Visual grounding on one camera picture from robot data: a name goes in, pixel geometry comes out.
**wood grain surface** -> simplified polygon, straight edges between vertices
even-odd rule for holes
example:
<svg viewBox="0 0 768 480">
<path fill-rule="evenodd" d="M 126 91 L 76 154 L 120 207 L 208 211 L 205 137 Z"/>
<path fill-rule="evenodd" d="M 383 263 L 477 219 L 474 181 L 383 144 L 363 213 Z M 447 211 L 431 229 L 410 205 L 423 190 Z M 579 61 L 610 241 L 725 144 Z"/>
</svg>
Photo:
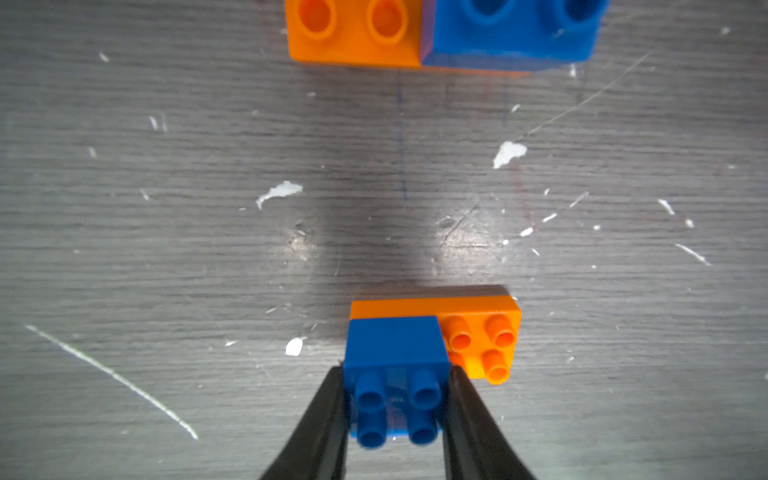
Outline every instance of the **wood grain surface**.
<svg viewBox="0 0 768 480">
<path fill-rule="evenodd" d="M 519 299 L 477 386 L 542 480 L 766 478 L 764 2 L 615 0 L 575 78 L 307 67 L 284 25 L 0 3 L 0 478 L 258 478 L 392 282 Z M 349 479 L 442 477 L 440 442 L 350 445 Z"/>
</svg>

